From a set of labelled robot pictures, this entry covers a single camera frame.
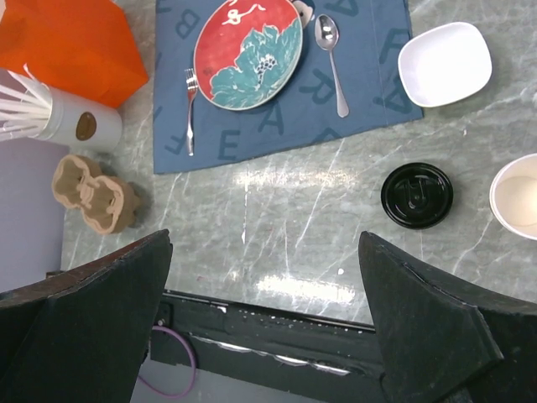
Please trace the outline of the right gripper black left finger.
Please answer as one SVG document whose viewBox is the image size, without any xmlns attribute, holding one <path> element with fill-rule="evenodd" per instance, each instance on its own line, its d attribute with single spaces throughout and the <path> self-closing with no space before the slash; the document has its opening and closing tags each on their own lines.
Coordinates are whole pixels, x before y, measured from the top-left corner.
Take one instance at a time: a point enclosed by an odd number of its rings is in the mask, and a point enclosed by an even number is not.
<svg viewBox="0 0 537 403">
<path fill-rule="evenodd" d="M 1 294 L 3 402 L 128 402 L 169 273 L 159 230 Z"/>
</svg>

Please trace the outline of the brown paper coffee cup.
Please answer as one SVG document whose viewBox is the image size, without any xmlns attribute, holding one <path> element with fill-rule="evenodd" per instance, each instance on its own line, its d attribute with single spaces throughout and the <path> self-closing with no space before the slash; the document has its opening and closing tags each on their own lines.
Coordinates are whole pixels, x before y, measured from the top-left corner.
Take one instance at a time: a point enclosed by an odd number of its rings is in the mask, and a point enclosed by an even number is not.
<svg viewBox="0 0 537 403">
<path fill-rule="evenodd" d="M 527 154 L 505 165 L 489 190 L 493 215 L 520 237 L 536 240 L 536 154 Z"/>
</svg>

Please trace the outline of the orange paper bag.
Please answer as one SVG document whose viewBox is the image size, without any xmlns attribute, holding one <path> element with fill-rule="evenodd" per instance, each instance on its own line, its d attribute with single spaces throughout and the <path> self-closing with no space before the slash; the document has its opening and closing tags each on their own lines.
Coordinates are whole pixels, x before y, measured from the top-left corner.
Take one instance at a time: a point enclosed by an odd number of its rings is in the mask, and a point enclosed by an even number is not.
<svg viewBox="0 0 537 403">
<path fill-rule="evenodd" d="M 1 67 L 114 108 L 149 80 L 112 1 L 3 1 Z"/>
</svg>

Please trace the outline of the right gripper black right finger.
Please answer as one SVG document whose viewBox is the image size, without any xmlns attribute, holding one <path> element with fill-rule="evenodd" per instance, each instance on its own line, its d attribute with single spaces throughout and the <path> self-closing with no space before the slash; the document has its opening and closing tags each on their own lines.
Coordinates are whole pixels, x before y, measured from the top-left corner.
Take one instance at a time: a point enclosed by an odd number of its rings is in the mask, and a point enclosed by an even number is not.
<svg viewBox="0 0 537 403">
<path fill-rule="evenodd" d="M 359 264 L 393 402 L 534 402 L 536 305 L 474 285 L 370 232 Z"/>
</svg>

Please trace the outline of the black plastic cup lid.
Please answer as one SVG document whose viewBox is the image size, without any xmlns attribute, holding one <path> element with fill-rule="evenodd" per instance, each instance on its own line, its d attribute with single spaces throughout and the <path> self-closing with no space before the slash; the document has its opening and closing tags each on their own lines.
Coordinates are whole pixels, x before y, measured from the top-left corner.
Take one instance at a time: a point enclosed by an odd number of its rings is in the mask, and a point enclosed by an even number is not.
<svg viewBox="0 0 537 403">
<path fill-rule="evenodd" d="M 454 189 L 450 178 L 425 162 L 401 165 L 383 183 L 381 203 L 399 226 L 422 230 L 443 221 L 451 210 Z"/>
</svg>

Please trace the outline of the brown cardboard cup carrier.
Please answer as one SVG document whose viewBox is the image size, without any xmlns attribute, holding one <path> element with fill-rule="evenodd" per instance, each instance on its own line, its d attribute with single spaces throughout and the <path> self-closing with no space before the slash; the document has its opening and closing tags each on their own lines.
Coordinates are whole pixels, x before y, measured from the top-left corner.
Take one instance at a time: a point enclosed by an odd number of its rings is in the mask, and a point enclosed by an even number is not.
<svg viewBox="0 0 537 403">
<path fill-rule="evenodd" d="M 68 154 L 55 169 L 51 190 L 67 209 L 81 212 L 96 233 L 120 233 L 136 221 L 141 199 L 127 182 L 104 175 L 100 165 L 85 156 Z"/>
</svg>

